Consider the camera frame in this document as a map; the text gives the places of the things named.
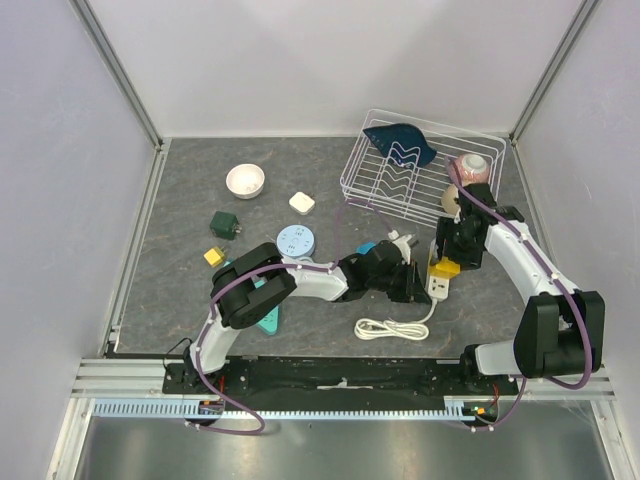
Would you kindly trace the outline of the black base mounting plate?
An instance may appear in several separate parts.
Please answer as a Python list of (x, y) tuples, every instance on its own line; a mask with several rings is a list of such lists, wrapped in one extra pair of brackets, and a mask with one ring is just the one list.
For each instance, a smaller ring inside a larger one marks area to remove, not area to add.
[(251, 409), (275, 411), (435, 409), (446, 396), (518, 393), (505, 375), (427, 358), (230, 356), (207, 379)]

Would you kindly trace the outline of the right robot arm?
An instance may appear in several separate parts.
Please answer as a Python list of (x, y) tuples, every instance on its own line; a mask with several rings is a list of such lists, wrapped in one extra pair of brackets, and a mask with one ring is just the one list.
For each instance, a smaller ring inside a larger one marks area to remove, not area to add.
[(494, 257), (520, 294), (524, 312), (513, 339), (465, 348), (458, 381), (477, 394), (496, 375), (546, 379), (578, 390), (602, 362), (605, 302), (563, 275), (531, 236), (520, 212), (496, 204), (483, 183), (458, 192), (458, 215), (442, 217), (429, 252), (427, 287), (481, 267), (484, 254)]

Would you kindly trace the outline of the dark green cube plug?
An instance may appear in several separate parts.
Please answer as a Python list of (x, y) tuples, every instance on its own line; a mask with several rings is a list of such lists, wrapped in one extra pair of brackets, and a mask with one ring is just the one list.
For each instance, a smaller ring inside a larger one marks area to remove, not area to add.
[(242, 227), (235, 214), (216, 211), (209, 224), (209, 229), (216, 238), (234, 240)]

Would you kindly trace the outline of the white plug adapter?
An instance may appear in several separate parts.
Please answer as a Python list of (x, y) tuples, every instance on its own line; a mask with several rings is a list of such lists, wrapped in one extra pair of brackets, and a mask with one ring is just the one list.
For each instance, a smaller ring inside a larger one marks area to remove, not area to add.
[(302, 191), (296, 192), (288, 201), (289, 206), (300, 215), (308, 215), (315, 207), (316, 201)]

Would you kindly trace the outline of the beige ceramic bowl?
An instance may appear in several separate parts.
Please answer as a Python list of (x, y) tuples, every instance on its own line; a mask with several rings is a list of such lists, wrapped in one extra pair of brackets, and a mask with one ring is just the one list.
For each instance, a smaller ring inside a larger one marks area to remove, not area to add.
[(441, 196), (443, 210), (449, 215), (456, 215), (460, 210), (458, 203), (458, 189), (454, 184), (450, 184)]

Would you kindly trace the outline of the teal triangular power strip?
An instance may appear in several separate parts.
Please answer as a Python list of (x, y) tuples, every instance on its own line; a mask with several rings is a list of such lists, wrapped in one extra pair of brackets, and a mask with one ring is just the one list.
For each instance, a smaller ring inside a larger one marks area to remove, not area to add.
[[(230, 263), (231, 261), (227, 260), (223, 263), (222, 266), (226, 267)], [(258, 276), (254, 276), (253, 281), (256, 288), (262, 287), (266, 283), (264, 278), (258, 277)], [(273, 336), (278, 331), (279, 320), (280, 320), (280, 307), (275, 306), (254, 326), (259, 328), (266, 335)]]

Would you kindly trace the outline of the pink patterned bowl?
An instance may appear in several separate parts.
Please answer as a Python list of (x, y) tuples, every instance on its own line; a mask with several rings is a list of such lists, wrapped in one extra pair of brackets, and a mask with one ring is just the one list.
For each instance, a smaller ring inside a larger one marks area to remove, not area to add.
[(463, 154), (453, 164), (464, 186), (473, 183), (487, 183), (489, 181), (490, 165), (478, 154)]

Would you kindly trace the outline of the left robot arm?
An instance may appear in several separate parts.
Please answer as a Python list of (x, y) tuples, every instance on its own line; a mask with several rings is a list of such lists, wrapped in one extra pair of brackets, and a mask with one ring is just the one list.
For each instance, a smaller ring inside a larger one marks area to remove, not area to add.
[(290, 296), (344, 303), (378, 291), (393, 303), (427, 305), (426, 316), (413, 322), (357, 322), (360, 328), (386, 336), (413, 331), (425, 339), (436, 300), (425, 290), (411, 246), (412, 237), (406, 235), (383, 240), (364, 254), (321, 264), (282, 255), (274, 243), (266, 242), (232, 261), (212, 278), (207, 319), (184, 353), (185, 382), (198, 393), (215, 389), (240, 331), (257, 324)]

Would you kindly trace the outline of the blue cube plug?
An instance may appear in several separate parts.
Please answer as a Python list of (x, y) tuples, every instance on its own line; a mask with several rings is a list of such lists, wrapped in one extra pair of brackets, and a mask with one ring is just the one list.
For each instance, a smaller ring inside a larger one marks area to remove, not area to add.
[(358, 246), (356, 248), (356, 252), (361, 255), (366, 255), (375, 245), (376, 245), (375, 242), (367, 242), (365, 244)]

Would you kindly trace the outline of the yellow cube plug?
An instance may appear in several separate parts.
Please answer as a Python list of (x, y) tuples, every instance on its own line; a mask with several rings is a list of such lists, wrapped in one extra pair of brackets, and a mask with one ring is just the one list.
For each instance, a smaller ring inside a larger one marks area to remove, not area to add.
[(227, 260), (227, 250), (224, 247), (214, 246), (203, 254), (203, 258), (209, 266), (215, 268)]

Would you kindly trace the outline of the dark blue leaf plate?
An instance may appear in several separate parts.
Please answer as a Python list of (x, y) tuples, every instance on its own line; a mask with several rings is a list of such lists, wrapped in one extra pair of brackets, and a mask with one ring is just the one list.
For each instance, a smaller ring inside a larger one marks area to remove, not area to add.
[(422, 168), (430, 164), (437, 155), (422, 131), (412, 124), (394, 123), (368, 127), (363, 133), (389, 163), (398, 167)]

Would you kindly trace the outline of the yellow plug adapter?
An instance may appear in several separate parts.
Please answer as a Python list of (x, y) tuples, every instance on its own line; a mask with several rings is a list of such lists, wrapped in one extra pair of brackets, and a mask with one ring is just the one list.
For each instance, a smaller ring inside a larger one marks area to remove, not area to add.
[(456, 262), (444, 257), (436, 263), (430, 264), (428, 272), (430, 276), (451, 280), (460, 274), (461, 267)]

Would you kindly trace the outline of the white power strip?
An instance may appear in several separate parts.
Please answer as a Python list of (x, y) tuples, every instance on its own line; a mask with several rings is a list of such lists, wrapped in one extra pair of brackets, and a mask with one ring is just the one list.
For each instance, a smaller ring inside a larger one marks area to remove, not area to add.
[(445, 301), (448, 298), (450, 280), (430, 276), (428, 269), (430, 264), (436, 263), (441, 259), (442, 258), (437, 253), (436, 241), (433, 240), (429, 248), (426, 289), (431, 299), (438, 302)]

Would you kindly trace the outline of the round light blue socket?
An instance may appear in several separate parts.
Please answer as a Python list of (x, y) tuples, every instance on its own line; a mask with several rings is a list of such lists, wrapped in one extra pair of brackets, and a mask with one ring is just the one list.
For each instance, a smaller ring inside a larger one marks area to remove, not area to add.
[(276, 237), (276, 248), (280, 254), (293, 259), (311, 257), (315, 246), (313, 232), (304, 225), (289, 225), (283, 228)]

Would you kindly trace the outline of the white ceramic bowl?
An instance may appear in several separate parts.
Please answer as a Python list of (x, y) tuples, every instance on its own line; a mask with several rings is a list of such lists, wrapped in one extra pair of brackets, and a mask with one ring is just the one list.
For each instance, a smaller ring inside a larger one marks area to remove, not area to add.
[(255, 164), (240, 164), (232, 168), (225, 179), (227, 189), (237, 198), (257, 197), (265, 184), (264, 171)]

